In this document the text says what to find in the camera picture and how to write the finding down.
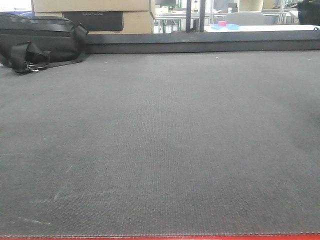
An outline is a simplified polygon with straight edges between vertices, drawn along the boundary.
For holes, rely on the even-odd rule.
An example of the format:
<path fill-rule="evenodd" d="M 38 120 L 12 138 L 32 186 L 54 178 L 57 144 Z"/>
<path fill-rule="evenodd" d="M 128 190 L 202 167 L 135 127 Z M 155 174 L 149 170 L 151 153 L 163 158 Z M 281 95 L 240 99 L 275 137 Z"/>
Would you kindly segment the black fabric shoulder bag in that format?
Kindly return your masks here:
<path fill-rule="evenodd" d="M 59 16 L 0 14 L 0 63 L 19 74 L 82 62 L 89 31 Z"/>

